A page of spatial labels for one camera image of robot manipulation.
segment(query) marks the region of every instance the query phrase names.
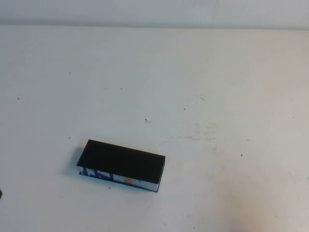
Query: stain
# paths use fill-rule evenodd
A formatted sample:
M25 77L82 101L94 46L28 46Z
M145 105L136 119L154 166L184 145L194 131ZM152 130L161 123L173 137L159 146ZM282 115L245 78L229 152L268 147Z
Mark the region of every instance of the stain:
M169 140L164 141L164 142L160 143L159 146L162 145L162 144L166 144L166 143L168 143L168 142L169 142Z

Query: dark object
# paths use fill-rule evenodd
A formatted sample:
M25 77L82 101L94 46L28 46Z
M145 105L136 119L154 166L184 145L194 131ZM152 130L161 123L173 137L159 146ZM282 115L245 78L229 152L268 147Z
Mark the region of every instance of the dark object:
M80 174L158 192L165 156L94 140L77 163Z

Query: box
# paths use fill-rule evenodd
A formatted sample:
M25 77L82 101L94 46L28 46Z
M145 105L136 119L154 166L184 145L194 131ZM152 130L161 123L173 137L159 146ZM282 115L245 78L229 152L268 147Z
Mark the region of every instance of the box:
M88 140L80 174L158 192L165 156Z

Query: white surface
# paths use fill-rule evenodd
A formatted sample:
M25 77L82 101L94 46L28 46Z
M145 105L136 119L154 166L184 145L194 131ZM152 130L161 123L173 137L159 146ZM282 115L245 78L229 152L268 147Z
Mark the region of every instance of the white surface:
M309 29L308 0L0 0L0 23Z
M309 231L308 41L0 27L0 231ZM87 139L165 155L159 192L79 175Z

